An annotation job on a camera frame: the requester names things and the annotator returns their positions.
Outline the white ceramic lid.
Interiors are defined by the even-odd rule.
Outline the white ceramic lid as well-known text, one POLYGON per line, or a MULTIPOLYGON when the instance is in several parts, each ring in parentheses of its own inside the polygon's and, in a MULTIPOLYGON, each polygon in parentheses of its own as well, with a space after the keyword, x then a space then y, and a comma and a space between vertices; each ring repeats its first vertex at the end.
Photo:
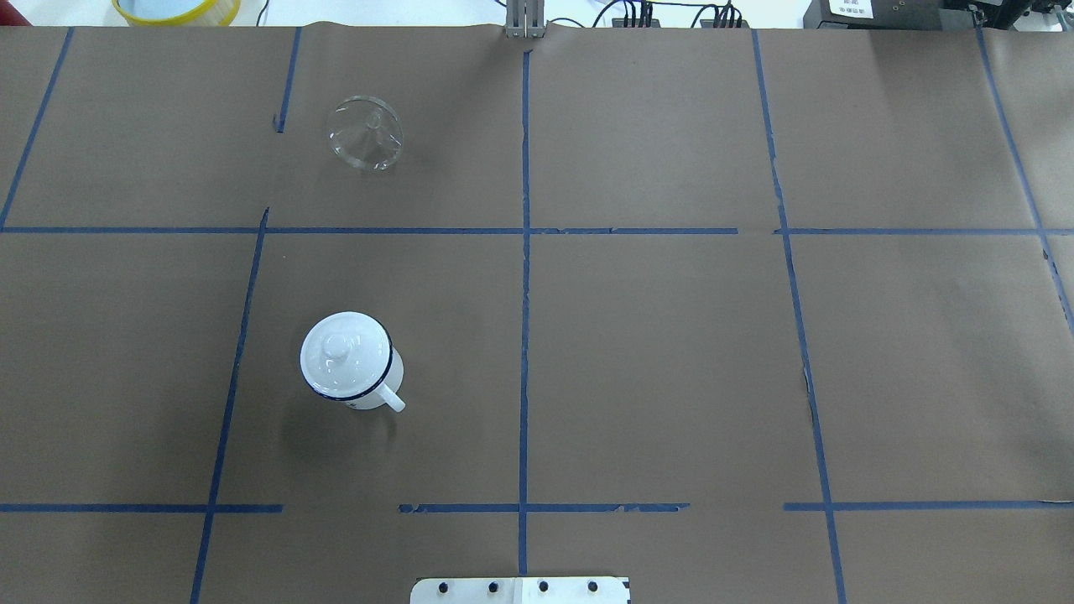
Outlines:
POLYGON ((330 400, 369 396, 387 382, 393 364, 388 330, 357 312, 326 316, 313 326, 300 347, 300 373, 315 393, 330 400))

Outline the clear glass funnel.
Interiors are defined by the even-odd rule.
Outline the clear glass funnel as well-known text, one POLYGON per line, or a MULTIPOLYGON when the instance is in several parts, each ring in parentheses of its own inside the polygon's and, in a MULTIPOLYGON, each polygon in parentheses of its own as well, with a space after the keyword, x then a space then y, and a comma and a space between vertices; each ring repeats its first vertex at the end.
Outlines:
POLYGON ((326 145, 350 167, 369 172, 391 169, 405 145, 400 114, 375 96, 350 96, 326 116, 326 145))

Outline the white enamel mug blue rim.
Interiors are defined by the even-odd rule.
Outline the white enamel mug blue rim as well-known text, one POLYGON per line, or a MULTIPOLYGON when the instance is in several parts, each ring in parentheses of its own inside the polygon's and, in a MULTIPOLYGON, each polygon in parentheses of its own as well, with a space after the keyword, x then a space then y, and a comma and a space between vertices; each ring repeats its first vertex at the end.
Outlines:
POLYGON ((398 379, 396 379, 398 377, 398 371, 396 371, 396 366, 400 365, 400 354, 395 351, 394 348, 393 348, 393 355, 394 355, 394 364, 391 368, 391 371, 388 372, 387 382, 381 383, 381 385, 378 388, 376 388, 375 391, 373 391, 369 396, 366 396, 364 398, 358 398, 357 400, 337 401, 337 402, 345 404, 350 409, 375 409, 375 408, 380 408, 380 406, 387 406, 388 409, 395 409, 396 413, 402 412, 402 409, 405 409, 406 402, 404 402, 403 399, 398 396, 400 382, 398 379))

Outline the black desktop computer box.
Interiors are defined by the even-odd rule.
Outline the black desktop computer box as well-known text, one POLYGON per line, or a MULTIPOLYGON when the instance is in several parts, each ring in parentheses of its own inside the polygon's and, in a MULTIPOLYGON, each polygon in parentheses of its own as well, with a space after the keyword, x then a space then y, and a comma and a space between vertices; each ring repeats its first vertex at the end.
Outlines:
POLYGON ((810 1, 803 29, 940 31, 941 1, 810 1))

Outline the yellow tape roll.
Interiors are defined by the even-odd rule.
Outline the yellow tape roll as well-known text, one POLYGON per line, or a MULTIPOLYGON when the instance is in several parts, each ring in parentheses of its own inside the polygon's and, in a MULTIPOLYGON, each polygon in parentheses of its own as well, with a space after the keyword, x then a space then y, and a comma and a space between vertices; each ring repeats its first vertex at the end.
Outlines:
POLYGON ((226 27, 242 1, 112 1, 124 20, 135 27, 226 27))

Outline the aluminium frame post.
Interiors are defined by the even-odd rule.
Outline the aluminium frame post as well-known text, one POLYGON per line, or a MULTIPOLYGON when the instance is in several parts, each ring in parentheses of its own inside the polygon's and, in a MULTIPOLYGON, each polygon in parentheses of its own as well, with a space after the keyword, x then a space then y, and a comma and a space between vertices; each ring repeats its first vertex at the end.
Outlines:
POLYGON ((547 34, 545 0, 505 0, 505 35, 508 39, 540 39, 547 34))

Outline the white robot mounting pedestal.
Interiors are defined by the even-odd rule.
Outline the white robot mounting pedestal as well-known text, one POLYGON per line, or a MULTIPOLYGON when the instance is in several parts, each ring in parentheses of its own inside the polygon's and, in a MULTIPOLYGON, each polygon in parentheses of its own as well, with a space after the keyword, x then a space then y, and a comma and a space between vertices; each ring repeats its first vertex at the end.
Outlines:
POLYGON ((630 603, 615 576, 453 577, 413 584, 410 603, 630 603))

